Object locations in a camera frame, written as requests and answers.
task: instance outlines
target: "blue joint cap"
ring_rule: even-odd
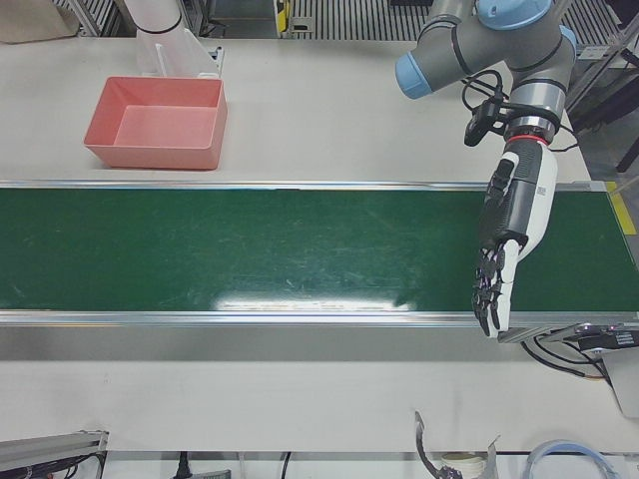
[[[412,100],[425,97],[432,93],[432,89],[430,85],[428,85],[426,77],[424,77],[421,70],[419,70],[417,62],[415,62],[411,53],[406,53],[397,60],[395,64],[395,78],[403,94]]]
[[[552,0],[477,0],[479,21],[491,30],[517,30],[535,23]]]
[[[560,25],[559,29],[561,30],[561,34],[572,44],[572,49],[575,51],[575,60],[577,60],[577,36],[575,35],[575,32],[563,25]]]

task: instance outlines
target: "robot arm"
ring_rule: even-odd
[[[473,295],[475,316],[495,337],[508,329],[517,263],[539,244],[548,224],[557,178],[548,145],[561,121],[576,46],[574,34],[553,14],[552,0],[477,0],[477,14],[470,16],[473,3],[435,0],[417,47],[397,61],[395,73],[412,99],[500,61],[512,73],[504,107],[520,108],[506,116],[506,146],[486,191]],[[474,112],[473,128],[483,114]]]

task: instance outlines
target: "red plastic bin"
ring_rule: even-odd
[[[214,170],[226,122],[222,80],[111,77],[84,144],[111,167]]]

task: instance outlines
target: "green conveyor belt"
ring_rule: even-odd
[[[0,190],[0,308],[469,311],[483,192]],[[604,193],[559,193],[513,310],[638,311]]]

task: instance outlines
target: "metal bracket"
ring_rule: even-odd
[[[62,436],[0,442],[0,471],[107,450],[109,433],[82,431]]]

